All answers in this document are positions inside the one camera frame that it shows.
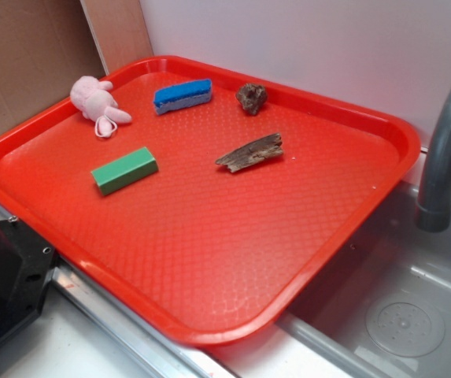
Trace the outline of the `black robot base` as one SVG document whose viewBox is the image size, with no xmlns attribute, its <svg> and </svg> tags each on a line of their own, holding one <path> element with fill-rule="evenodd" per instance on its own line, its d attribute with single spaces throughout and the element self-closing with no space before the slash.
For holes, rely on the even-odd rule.
<svg viewBox="0 0 451 378">
<path fill-rule="evenodd" d="M 43 311 L 57 253 L 22 220 L 0 220 L 0 346 Z"/>
</svg>

